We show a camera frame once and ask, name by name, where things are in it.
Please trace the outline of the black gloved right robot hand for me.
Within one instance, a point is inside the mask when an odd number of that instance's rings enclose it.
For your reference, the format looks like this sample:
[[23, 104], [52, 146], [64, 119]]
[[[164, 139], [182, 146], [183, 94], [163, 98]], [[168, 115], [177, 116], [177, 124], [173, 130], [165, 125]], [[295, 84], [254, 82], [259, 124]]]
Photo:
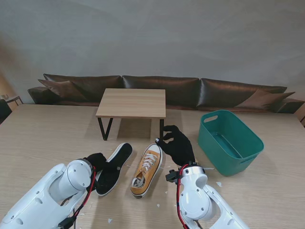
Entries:
[[189, 162], [194, 163], [193, 148], [186, 135], [175, 125], [164, 126], [163, 131], [166, 132], [164, 137], [156, 140], [156, 144], [162, 151], [169, 155], [178, 166], [183, 166]]

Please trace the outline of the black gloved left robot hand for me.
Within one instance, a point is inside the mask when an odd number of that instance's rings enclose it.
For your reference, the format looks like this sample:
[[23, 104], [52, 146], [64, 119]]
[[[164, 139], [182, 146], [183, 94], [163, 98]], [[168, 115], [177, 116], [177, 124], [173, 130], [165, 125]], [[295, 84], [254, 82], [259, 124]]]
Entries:
[[100, 177], [116, 177], [120, 175], [121, 166], [115, 158], [107, 160], [102, 153], [91, 154], [84, 158], [87, 160], [96, 171], [96, 180]]

